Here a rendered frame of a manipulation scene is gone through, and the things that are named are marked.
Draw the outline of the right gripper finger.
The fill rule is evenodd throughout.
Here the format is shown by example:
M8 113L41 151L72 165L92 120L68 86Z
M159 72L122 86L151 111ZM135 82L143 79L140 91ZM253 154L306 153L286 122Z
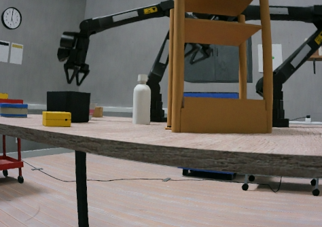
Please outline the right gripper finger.
M66 73L66 76L67 76L67 83L71 83L73 81L73 78L75 77L75 75L76 75L79 67L78 66L75 66L75 65L67 65L67 64L64 64L64 68L65 68L65 73ZM68 69L74 69L73 74L71 76L71 79L69 79Z
M81 80L80 80L80 81L78 80L79 72L80 72L80 73L84 73L84 75L83 75L83 77L81 78ZM79 70L78 70L78 72L77 72L77 73L76 73L76 75L75 75L77 86L79 86L79 85L83 82L84 78L89 74L89 72L90 72L89 70L84 70L84 69L79 69Z

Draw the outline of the blue round tin with pale lid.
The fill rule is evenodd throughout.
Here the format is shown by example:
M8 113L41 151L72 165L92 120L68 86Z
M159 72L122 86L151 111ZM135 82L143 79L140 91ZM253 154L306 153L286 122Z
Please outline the blue round tin with pale lid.
M0 117L27 118L28 104L0 103Z

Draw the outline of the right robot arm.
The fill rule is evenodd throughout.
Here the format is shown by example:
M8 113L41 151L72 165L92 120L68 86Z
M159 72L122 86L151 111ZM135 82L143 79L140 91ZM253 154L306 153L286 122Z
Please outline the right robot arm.
M80 32L63 31L63 34L60 38L60 46L62 47L58 47L57 57L59 61L64 61L68 58L76 59L78 48L81 48L80 50L88 50L90 35L104 31L105 29L110 29L132 22L138 22L150 18L161 18L165 16L170 17L170 9L173 9L174 7L175 1L168 0L155 5L140 7L116 14L85 19L81 21L79 25L81 29ZM160 94L159 82L162 81L164 72L166 71L169 63L169 34L170 30L164 40L164 43L162 44L162 47L160 48L160 51L148 76L149 79L146 82L146 85L148 85L151 90L150 121L154 122L167 122L167 118L164 117L164 109L162 109L163 102L162 94ZM76 48L73 48L74 46Z

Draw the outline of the white bottle with grey cap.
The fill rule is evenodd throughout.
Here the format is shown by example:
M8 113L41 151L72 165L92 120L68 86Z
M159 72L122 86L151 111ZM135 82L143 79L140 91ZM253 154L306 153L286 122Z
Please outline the white bottle with grey cap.
M150 124L151 90L147 82L147 75L139 75L139 85L134 89L133 124Z

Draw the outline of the tan wooden shelving unit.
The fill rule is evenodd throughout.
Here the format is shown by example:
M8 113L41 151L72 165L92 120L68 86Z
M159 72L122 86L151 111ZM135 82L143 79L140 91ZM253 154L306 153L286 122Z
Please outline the tan wooden shelving unit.
M170 9L167 127L172 133L272 133L272 38L268 0L261 25L241 13L253 0L175 0ZM185 18L185 12L237 16L238 22ZM263 100L247 99L246 40L262 29ZM174 44L173 44L174 35ZM238 46L239 99L184 97L185 43Z

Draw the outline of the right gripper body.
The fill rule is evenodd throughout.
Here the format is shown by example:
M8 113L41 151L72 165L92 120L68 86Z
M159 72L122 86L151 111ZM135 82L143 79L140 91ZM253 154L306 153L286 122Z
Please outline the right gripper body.
M86 61L86 55L87 55L87 52L88 51L85 50L85 49L82 49L82 50L80 50L80 49L81 48L78 48L76 60L75 59L68 58L67 59L67 62L64 63L64 64L67 64L67 65L77 65L77 66L80 66L79 69L89 70L89 64L88 63L85 63L85 61Z

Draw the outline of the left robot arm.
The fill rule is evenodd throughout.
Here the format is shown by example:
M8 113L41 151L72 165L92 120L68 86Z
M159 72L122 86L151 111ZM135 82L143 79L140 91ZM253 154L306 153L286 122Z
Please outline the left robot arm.
M269 5L270 20L297 21L314 24L317 31L300 46L284 63L273 71L273 106L272 123L289 123L283 109L283 84L322 47L322 5L299 7L286 5ZM194 15L193 15L194 14ZM238 22L237 16L191 13L188 18L223 20ZM260 5L249 4L241 13L246 20L261 20ZM197 18L197 17L198 18ZM279 95L278 95L279 94Z

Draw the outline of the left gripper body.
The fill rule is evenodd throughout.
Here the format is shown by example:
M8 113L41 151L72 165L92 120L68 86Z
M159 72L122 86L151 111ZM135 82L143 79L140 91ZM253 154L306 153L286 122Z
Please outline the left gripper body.
M213 51L212 47L210 46L210 44L203 44L200 43L200 45L202 45L203 47L201 47L203 50L205 50L209 55L211 55L211 52Z

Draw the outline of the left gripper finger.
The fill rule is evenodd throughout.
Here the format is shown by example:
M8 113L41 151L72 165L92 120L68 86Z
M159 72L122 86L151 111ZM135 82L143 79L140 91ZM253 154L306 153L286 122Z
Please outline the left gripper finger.
M193 46L193 48L184 54L184 58L186 56L190 55L191 53L200 49L200 47L196 43L190 43L190 44ZM186 45L187 45L187 43L185 43L184 51L185 51Z
M198 44L197 44L198 45ZM198 45L199 46L199 45ZM200 47L200 46L199 46ZM197 54L197 52L198 52L198 50L197 51L195 51L195 52L193 52L193 55L192 55L192 57L191 57L191 59L190 59L190 63L196 63L196 62L198 62L198 61L200 61L200 60L202 60L202 59L205 59L205 58L208 58L208 57L210 57L210 55L206 52L206 51L204 51L201 47L200 47L200 49L199 49L204 55L203 56L201 56L201 57L199 57L199 58L197 58L196 60L194 60L194 57L195 57L195 55Z

